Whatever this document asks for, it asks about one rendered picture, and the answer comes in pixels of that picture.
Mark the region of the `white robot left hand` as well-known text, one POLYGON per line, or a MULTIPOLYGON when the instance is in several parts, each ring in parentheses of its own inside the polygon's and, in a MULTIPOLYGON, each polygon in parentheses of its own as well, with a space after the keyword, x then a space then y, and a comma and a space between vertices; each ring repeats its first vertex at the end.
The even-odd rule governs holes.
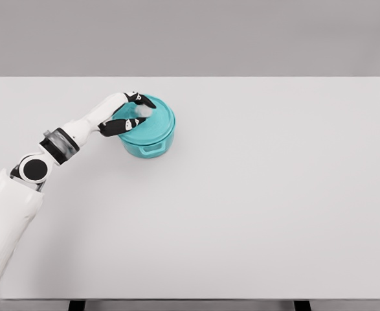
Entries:
POLYGON ((94 130, 98 130, 104 137, 111 137, 130 132, 146 121, 148 117, 134 117, 132 119, 112 119, 112 116, 127 103, 146 106, 156 109, 156 105, 145 95, 136 91, 115 93, 94 107, 85 117, 94 130))

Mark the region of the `teal pot lid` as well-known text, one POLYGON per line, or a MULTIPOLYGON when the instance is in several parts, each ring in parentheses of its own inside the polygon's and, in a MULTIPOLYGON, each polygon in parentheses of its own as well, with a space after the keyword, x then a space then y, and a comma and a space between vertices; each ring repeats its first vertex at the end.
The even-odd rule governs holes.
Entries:
POLYGON ((120 134, 119 137, 128 143, 149 145, 162 141, 175 126, 175 115, 161 99, 145 94, 155 105, 151 115, 136 128, 120 134))

